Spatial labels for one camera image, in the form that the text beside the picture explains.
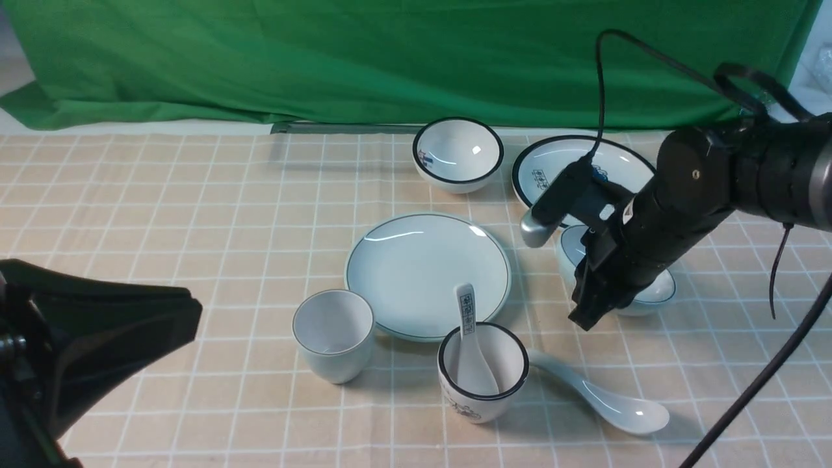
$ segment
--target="green cloth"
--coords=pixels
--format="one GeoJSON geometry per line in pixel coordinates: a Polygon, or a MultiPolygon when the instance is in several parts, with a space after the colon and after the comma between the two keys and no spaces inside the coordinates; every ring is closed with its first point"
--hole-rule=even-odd
{"type": "MultiPolygon", "coordinates": [[[[37,82],[0,98],[58,129],[182,118],[595,127],[595,36],[617,27],[710,75],[788,82],[820,0],[0,0],[37,82]]],[[[622,40],[607,123],[712,122],[737,108],[622,40]]]]}

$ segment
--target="ceramic spoon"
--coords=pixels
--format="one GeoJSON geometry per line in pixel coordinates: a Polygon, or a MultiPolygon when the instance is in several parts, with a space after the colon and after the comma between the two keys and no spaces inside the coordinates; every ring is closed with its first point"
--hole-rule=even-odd
{"type": "Polygon", "coordinates": [[[477,310],[474,308],[473,286],[465,283],[454,288],[459,315],[462,318],[459,337],[457,385],[476,395],[497,395],[500,390],[491,367],[485,361],[477,338],[477,310]]]}
{"type": "Polygon", "coordinates": [[[667,409],[654,401],[606,391],[579,376],[554,356],[537,350],[526,351],[529,364],[569,384],[602,418],[624,432],[645,436],[662,429],[670,421],[671,415],[667,409]]]}

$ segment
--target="grid pattern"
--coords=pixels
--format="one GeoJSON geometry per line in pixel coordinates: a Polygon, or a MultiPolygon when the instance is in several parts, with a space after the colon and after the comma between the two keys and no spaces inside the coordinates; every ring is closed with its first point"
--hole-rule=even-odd
{"type": "MultiPolygon", "coordinates": [[[[664,134],[609,137],[655,158],[664,134]]],[[[421,180],[412,137],[389,135],[0,137],[0,256],[80,276],[176,284],[205,312],[198,339],[125,382],[62,439],[97,468],[673,467],[779,349],[832,265],[832,236],[795,228],[767,311],[780,228],[732,216],[678,264],[660,314],[567,319],[552,242],[522,245],[505,137],[499,182],[455,196],[421,180]],[[622,434],[533,372],[502,418],[447,411],[435,345],[379,336],[345,386],[295,352],[303,299],[343,287],[357,236],[407,212],[470,218],[506,248],[515,277],[498,316],[527,346],[599,385],[664,403],[671,423],[622,434]]],[[[700,466],[832,466],[832,317],[700,466]]]]}

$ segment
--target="black cable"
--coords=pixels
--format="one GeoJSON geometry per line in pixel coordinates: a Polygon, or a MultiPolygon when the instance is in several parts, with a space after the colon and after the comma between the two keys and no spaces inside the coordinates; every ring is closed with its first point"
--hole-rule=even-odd
{"type": "Polygon", "coordinates": [[[775,373],[785,364],[785,362],[789,359],[789,357],[797,350],[797,347],[800,346],[800,343],[803,342],[806,335],[809,334],[809,330],[812,329],[812,326],[820,319],[820,316],[823,315],[824,309],[826,308],[826,304],[830,301],[832,297],[832,275],[826,280],[826,284],[822,290],[820,290],[820,294],[818,295],[817,299],[815,299],[815,303],[812,304],[812,307],[809,309],[809,312],[806,313],[806,317],[803,318],[803,321],[800,325],[797,326],[797,329],[794,333],[789,337],[789,340],[777,351],[777,354],[771,359],[771,362],[765,367],[765,369],[760,372],[757,378],[751,382],[751,385],[742,392],[739,398],[736,399],[733,405],[728,408],[728,411],[714,424],[713,427],[705,434],[705,437],[702,437],[702,440],[693,449],[690,455],[685,458],[685,461],[679,465],[679,468],[690,468],[696,464],[697,461],[705,454],[708,448],[713,445],[716,439],[722,435],[722,432],[727,429],[728,425],[745,409],[745,406],[748,405],[751,400],[763,389],[766,383],[771,380],[771,377],[775,375],[775,373]]]}
{"type": "MultiPolygon", "coordinates": [[[[598,37],[595,41],[595,64],[597,68],[598,74],[598,97],[599,97],[599,115],[598,115],[598,133],[596,137],[595,144],[592,145],[592,149],[581,157],[581,161],[585,161],[587,163],[592,162],[592,157],[595,156],[595,152],[601,145],[601,139],[604,132],[604,114],[606,113],[606,93],[604,90],[604,71],[602,66],[601,60],[601,42],[602,39],[608,35],[618,36],[634,45],[639,47],[643,52],[646,52],[650,56],[658,59],[659,61],[669,65],[670,67],[675,68],[676,70],[684,73],[691,79],[707,86],[720,96],[723,96],[734,103],[739,104],[740,106],[744,107],[746,110],[751,112],[758,112],[759,106],[757,106],[756,100],[745,101],[743,99],[738,98],[735,94],[728,93],[723,88],[721,88],[716,82],[710,80],[709,78],[701,75],[697,71],[689,68],[688,66],[682,64],[681,62],[677,62],[672,58],[668,57],[667,55],[657,51],[653,47],[648,46],[646,43],[636,39],[631,34],[623,32],[619,29],[607,29],[602,31],[598,34],[598,37]]],[[[775,259],[775,264],[773,267],[773,271],[771,274],[771,283],[770,283],[770,305],[772,314],[774,314],[774,278],[776,273],[776,268],[780,264],[780,256],[782,254],[783,248],[785,247],[785,243],[788,240],[789,232],[791,231],[790,225],[785,225],[786,232],[783,236],[783,241],[780,244],[780,249],[778,250],[777,257],[775,259]]],[[[745,409],[746,406],[751,402],[752,399],[763,389],[766,383],[771,380],[771,377],[775,375],[775,373],[785,364],[785,362],[789,359],[789,357],[797,350],[800,343],[806,338],[806,335],[809,334],[812,326],[820,319],[820,316],[823,314],[824,309],[826,308],[826,304],[830,301],[832,297],[832,275],[826,280],[826,284],[824,284],[823,289],[820,291],[820,294],[815,299],[815,303],[812,304],[812,307],[809,309],[809,312],[806,313],[806,317],[804,317],[803,321],[800,325],[797,326],[795,332],[789,337],[789,340],[783,345],[782,348],[777,352],[777,354],[771,359],[768,365],[760,372],[760,374],[754,379],[753,382],[742,392],[739,398],[728,408],[724,415],[714,424],[713,427],[702,437],[702,440],[693,451],[687,456],[685,461],[679,465],[680,468],[690,468],[696,464],[697,461],[708,451],[709,448],[714,444],[716,439],[722,435],[725,429],[731,424],[731,422],[736,419],[736,417],[745,409]]]]}
{"type": "Polygon", "coordinates": [[[621,29],[605,29],[604,31],[601,31],[601,33],[598,34],[598,36],[595,39],[595,68],[598,75],[598,133],[595,137],[595,143],[592,145],[592,148],[589,150],[589,152],[587,152],[587,154],[581,157],[581,161],[585,161],[587,163],[592,162],[592,157],[595,156],[595,152],[601,146],[601,139],[604,134],[604,116],[607,113],[607,94],[604,87],[604,67],[602,65],[601,60],[601,43],[603,38],[606,36],[618,36],[621,39],[624,39],[625,41],[640,48],[643,52],[647,53],[651,57],[654,57],[659,62],[673,67],[679,72],[682,72],[684,75],[688,76],[690,79],[707,86],[720,96],[730,99],[731,101],[739,104],[740,106],[745,107],[749,111],[758,111],[756,107],[751,106],[748,102],[742,102],[738,100],[736,97],[726,94],[726,92],[710,78],[697,72],[693,68],[688,67],[684,63],[678,62],[677,60],[668,57],[664,53],[659,52],[658,50],[647,45],[646,42],[643,42],[642,40],[636,38],[632,34],[624,32],[621,29]]]}
{"type": "Polygon", "coordinates": [[[771,320],[777,320],[777,315],[775,314],[775,276],[777,276],[777,267],[780,266],[780,257],[783,255],[785,243],[789,240],[789,233],[793,227],[795,227],[795,225],[790,222],[783,224],[783,228],[785,229],[783,232],[783,240],[780,241],[780,248],[777,249],[774,265],[771,266],[771,278],[769,279],[769,307],[771,308],[771,320]]]}

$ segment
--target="cup rim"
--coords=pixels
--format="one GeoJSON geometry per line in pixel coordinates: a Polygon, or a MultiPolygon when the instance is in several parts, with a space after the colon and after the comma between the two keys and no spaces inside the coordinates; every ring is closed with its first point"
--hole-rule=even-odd
{"type": "Polygon", "coordinates": [[[445,354],[445,347],[451,341],[451,338],[453,338],[454,335],[459,333],[459,327],[456,327],[453,330],[451,330],[445,336],[445,339],[442,340],[442,344],[439,345],[439,352],[436,355],[436,361],[439,364],[439,373],[442,374],[442,377],[444,377],[445,381],[451,386],[451,388],[453,388],[455,391],[458,391],[463,396],[466,396],[466,397],[468,397],[472,400],[476,400],[476,401],[497,401],[497,400],[502,400],[504,398],[508,398],[509,396],[517,393],[517,391],[519,391],[522,388],[523,384],[526,383],[526,379],[528,378],[528,366],[529,366],[529,364],[528,364],[528,353],[526,353],[526,347],[523,345],[523,343],[520,341],[520,339],[517,338],[516,335],[514,335],[512,332],[510,332],[507,328],[505,328],[503,326],[500,326],[500,325],[497,325],[496,323],[491,323],[491,322],[488,322],[488,321],[478,321],[477,326],[493,326],[494,328],[497,328],[500,331],[502,331],[503,333],[505,333],[506,335],[508,335],[511,339],[514,340],[514,342],[517,343],[518,347],[520,348],[520,352],[522,353],[522,372],[520,374],[520,378],[518,379],[517,383],[515,383],[514,386],[512,386],[508,390],[503,391],[501,393],[498,393],[497,395],[478,395],[476,393],[472,393],[471,391],[467,391],[467,390],[463,389],[462,387],[458,386],[457,383],[455,381],[453,381],[451,376],[448,374],[448,369],[445,367],[445,360],[442,357],[445,354]]]}
{"type": "Polygon", "coordinates": [[[440,119],[434,120],[433,122],[430,122],[428,125],[425,125],[421,129],[419,129],[419,131],[416,133],[416,137],[414,137],[413,150],[411,152],[413,153],[414,162],[416,162],[416,166],[419,169],[421,169],[422,171],[424,171],[425,174],[428,174],[433,179],[436,179],[438,181],[453,184],[453,185],[465,185],[465,184],[469,184],[469,183],[480,182],[480,181],[488,178],[489,176],[494,174],[497,171],[497,169],[499,169],[500,166],[503,164],[503,156],[505,154],[505,151],[503,150],[503,141],[500,140],[500,137],[497,135],[497,133],[491,127],[489,127],[488,125],[480,122],[479,120],[475,120],[475,119],[467,118],[467,117],[445,117],[445,118],[440,118],[440,119]],[[438,123],[447,122],[447,121],[451,121],[451,120],[462,120],[462,121],[465,121],[465,122],[475,123],[475,124],[479,125],[480,127],[485,128],[486,130],[488,130],[489,133],[491,133],[491,136],[494,137],[495,141],[497,141],[497,148],[499,148],[499,154],[497,155],[497,162],[494,163],[494,166],[491,168],[490,171],[486,172],[482,176],[475,177],[473,179],[458,181],[458,180],[446,179],[445,177],[438,176],[436,173],[434,173],[433,171],[431,171],[430,169],[425,167],[425,165],[422,163],[422,161],[418,157],[418,142],[419,142],[419,139],[422,137],[422,134],[424,134],[430,127],[433,127],[434,125],[436,125],[438,123]]]}
{"type": "Polygon", "coordinates": [[[329,356],[329,357],[331,357],[331,356],[342,356],[344,354],[347,354],[347,353],[351,352],[352,350],[354,350],[355,348],[357,348],[357,347],[363,345],[365,342],[367,342],[367,340],[369,340],[369,338],[373,335],[373,330],[374,329],[375,329],[375,312],[373,312],[373,307],[369,304],[369,302],[367,302],[366,299],[364,299],[363,296],[361,296],[357,292],[350,291],[349,289],[333,288],[333,289],[327,289],[325,291],[316,292],[315,294],[313,294],[312,296],[307,297],[303,302],[301,302],[300,305],[298,306],[298,308],[295,309],[295,314],[292,316],[292,337],[294,337],[295,342],[298,345],[300,345],[302,348],[304,348],[305,350],[307,350],[308,352],[310,352],[310,353],[312,353],[316,356],[329,356]],[[331,292],[347,292],[347,293],[349,293],[349,294],[351,294],[355,297],[358,297],[367,306],[367,310],[369,310],[371,325],[369,327],[369,330],[367,330],[367,334],[363,338],[361,338],[361,340],[358,343],[350,346],[349,348],[347,348],[343,351],[327,353],[327,352],[320,352],[320,351],[315,351],[313,349],[310,349],[307,345],[304,344],[304,342],[302,342],[300,340],[300,338],[298,338],[297,321],[298,321],[298,312],[300,312],[300,310],[304,307],[304,305],[307,302],[311,301],[312,299],[316,298],[317,296],[321,296],[323,294],[327,294],[327,293],[331,293],[331,292]]]}

